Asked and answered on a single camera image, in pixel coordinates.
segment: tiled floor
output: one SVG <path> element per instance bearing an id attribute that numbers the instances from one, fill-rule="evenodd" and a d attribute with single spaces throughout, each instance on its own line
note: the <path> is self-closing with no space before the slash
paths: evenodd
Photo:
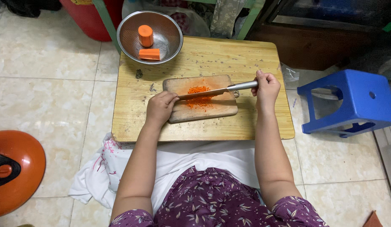
<path id="1" fill-rule="evenodd" d="M 109 210 L 67 197 L 72 178 L 111 129 L 119 56 L 111 43 L 88 38 L 65 11 L 38 19 L 0 14 L 0 130 L 37 138 L 46 151 L 44 179 L 1 227 L 107 226 Z M 296 87 L 329 74 L 299 70 L 287 83 L 295 138 L 283 141 L 295 184 L 334 227 L 360 227 L 377 210 L 391 227 L 391 197 L 374 137 L 306 135 L 306 102 Z"/>

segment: carrot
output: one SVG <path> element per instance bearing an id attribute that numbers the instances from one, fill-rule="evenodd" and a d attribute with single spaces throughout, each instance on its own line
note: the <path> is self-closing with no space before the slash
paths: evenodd
<path id="1" fill-rule="evenodd" d="M 139 57 L 142 59 L 160 60 L 159 49 L 140 49 Z"/>
<path id="2" fill-rule="evenodd" d="M 194 94 L 198 92 L 203 92 L 210 90 L 210 88 L 206 86 L 196 86 L 196 87 L 191 87 L 189 91 L 187 92 L 188 94 Z M 194 99 L 189 99 L 186 100 L 186 105 L 192 109 L 193 107 L 197 109 L 197 106 L 201 107 L 204 109 L 204 107 L 212 107 L 212 104 L 210 104 L 212 97 L 216 95 L 211 95 L 211 96 L 205 96 L 205 97 L 198 97 Z"/>
<path id="3" fill-rule="evenodd" d="M 150 47 L 153 44 L 153 30 L 148 25 L 141 25 L 138 28 L 139 42 L 144 47 Z"/>

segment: white towel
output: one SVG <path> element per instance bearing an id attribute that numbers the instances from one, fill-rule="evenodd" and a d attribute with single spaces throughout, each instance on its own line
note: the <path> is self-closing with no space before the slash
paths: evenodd
<path id="1" fill-rule="evenodd" d="M 93 197 L 112 209 L 116 191 L 134 143 L 118 143 L 108 133 L 103 146 L 75 175 L 68 193 L 87 204 Z M 259 188 L 254 168 L 254 141 L 191 141 L 159 143 L 156 180 L 152 193 L 153 213 L 161 206 L 170 187 L 188 168 L 216 167 L 229 171 L 241 183 Z"/>

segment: knife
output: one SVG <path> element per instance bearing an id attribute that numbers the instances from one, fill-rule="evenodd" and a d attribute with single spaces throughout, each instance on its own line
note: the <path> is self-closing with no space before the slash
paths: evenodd
<path id="1" fill-rule="evenodd" d="M 225 92 L 256 88 L 258 86 L 259 86 L 259 83 L 256 80 L 253 80 L 253 81 L 248 81 L 248 82 L 244 82 L 244 83 L 240 83 L 240 84 L 229 85 L 226 88 L 203 91 L 203 92 L 193 93 L 193 94 L 189 94 L 189 95 L 179 95 L 178 97 L 179 97 L 179 101 L 180 100 L 188 100 L 188 99 L 194 99 L 194 98 L 210 96 L 210 95 L 217 96 L 217 95 L 222 95 Z"/>

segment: metal colander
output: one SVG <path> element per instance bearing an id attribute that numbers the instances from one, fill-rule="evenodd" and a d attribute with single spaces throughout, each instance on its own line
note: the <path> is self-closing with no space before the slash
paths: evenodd
<path id="1" fill-rule="evenodd" d="M 138 27 L 148 25 L 153 30 L 153 45 L 143 47 L 139 42 Z M 142 10 L 124 18 L 117 29 L 117 40 L 121 50 L 131 59 L 149 65 L 167 62 L 175 57 L 183 45 L 183 34 L 177 23 L 168 15 Z M 139 58 L 140 49 L 159 49 L 160 61 Z"/>

